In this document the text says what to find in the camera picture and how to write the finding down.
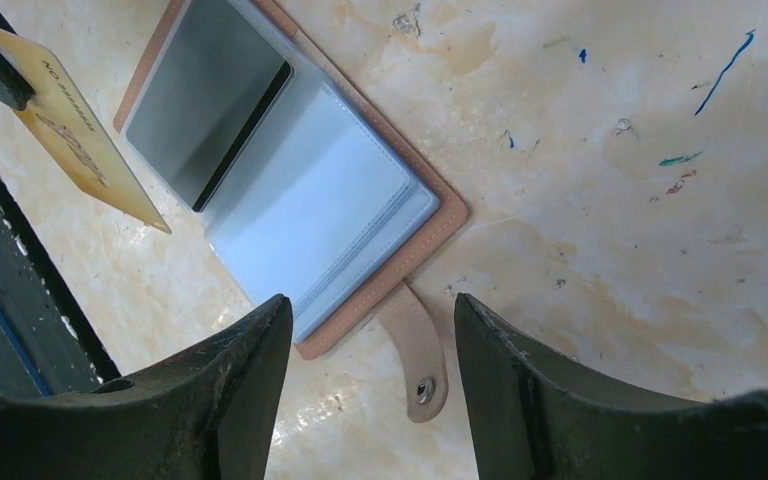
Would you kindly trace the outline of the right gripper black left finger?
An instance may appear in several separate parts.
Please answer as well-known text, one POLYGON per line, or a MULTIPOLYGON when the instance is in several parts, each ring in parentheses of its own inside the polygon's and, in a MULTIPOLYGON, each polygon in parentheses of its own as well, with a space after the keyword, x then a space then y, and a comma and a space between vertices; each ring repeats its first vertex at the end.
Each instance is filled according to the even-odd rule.
POLYGON ((291 347, 275 295, 90 393, 0 396, 0 479, 261 479, 291 347))

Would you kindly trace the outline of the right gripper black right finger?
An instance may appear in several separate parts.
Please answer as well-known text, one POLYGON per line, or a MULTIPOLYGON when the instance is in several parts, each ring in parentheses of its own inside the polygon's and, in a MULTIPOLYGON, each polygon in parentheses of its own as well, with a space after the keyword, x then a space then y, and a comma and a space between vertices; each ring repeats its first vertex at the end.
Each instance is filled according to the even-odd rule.
POLYGON ((483 479, 768 479, 768 390, 709 403, 576 362, 469 294, 456 349, 483 479))

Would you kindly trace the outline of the gold VIP credit card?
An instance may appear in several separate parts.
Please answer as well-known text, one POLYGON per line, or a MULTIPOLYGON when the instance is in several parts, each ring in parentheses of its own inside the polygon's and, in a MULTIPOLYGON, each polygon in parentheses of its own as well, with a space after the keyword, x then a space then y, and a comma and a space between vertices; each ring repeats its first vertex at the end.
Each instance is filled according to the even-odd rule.
POLYGON ((169 234, 170 227, 57 56, 1 28, 0 53, 34 89, 16 116, 71 181, 85 194, 169 234))

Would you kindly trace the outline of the brown leather card holder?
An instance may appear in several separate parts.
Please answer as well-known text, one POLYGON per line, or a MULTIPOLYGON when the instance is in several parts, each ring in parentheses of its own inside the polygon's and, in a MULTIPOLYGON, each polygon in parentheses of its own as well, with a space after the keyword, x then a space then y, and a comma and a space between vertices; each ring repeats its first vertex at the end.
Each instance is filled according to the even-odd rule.
POLYGON ((229 1, 293 73, 201 212, 244 294, 291 300, 313 360, 374 313, 402 365, 408 418, 449 390, 440 336, 408 276, 468 216, 465 202, 273 1, 229 1))

